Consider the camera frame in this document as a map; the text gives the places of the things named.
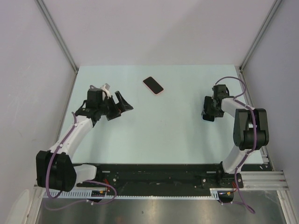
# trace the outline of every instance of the smartphone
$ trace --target smartphone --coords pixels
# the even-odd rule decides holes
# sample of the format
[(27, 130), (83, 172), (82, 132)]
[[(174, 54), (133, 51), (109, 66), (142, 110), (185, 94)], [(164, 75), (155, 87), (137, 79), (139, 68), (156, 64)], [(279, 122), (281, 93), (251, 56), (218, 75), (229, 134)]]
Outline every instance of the smartphone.
[(158, 95), (159, 93), (163, 92), (163, 87), (157, 83), (156, 80), (154, 80), (153, 77), (148, 77), (145, 80), (143, 80), (143, 83), (149, 88), (149, 90), (152, 91), (155, 95)]

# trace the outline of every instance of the phone screen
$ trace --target phone screen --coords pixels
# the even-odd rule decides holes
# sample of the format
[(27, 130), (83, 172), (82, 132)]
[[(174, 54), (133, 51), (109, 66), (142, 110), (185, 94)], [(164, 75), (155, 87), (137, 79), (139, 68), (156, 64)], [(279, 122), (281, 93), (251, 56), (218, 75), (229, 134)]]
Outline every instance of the phone screen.
[(143, 83), (155, 94), (161, 93), (164, 89), (153, 77), (146, 78)]

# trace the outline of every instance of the wall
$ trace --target wall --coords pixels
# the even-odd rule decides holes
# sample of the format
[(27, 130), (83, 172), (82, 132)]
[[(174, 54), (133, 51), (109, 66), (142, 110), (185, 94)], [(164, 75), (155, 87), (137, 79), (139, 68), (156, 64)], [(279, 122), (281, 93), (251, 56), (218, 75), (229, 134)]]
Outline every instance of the wall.
[(269, 153), (299, 208), (299, 1), (285, 0), (245, 68), (256, 107), (268, 113)]
[(36, 179), (75, 77), (33, 0), (0, 2), (0, 223)]
[(78, 65), (240, 65), (273, 2), (45, 0)]

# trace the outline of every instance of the phone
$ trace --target phone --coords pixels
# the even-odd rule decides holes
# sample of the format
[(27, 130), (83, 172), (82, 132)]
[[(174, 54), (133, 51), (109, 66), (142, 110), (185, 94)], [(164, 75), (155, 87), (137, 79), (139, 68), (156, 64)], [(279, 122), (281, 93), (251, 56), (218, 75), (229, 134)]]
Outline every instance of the phone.
[(152, 91), (155, 95), (158, 95), (159, 93), (163, 92), (163, 87), (157, 83), (156, 80), (154, 80), (153, 77), (148, 77), (145, 80), (143, 80), (143, 83), (149, 88), (149, 90)]

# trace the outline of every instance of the white table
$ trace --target white table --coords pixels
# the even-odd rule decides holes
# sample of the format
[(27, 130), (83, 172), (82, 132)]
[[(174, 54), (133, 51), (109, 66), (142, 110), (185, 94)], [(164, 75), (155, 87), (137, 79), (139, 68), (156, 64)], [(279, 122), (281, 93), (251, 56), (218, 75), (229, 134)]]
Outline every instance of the white table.
[[(152, 76), (164, 92), (155, 96), (142, 83)], [(86, 99), (89, 85), (108, 83), (110, 93), (120, 91), (134, 110), (107, 121), (102, 117), (86, 135), (73, 163), (220, 163), (233, 147), (234, 119), (227, 113), (215, 122), (201, 118), (204, 97), (224, 76), (237, 77), (233, 65), (81, 66), (64, 120), (62, 133), (72, 114)], [(225, 79), (231, 95), (240, 93), (236, 80)], [(261, 164), (259, 151), (246, 163)]]

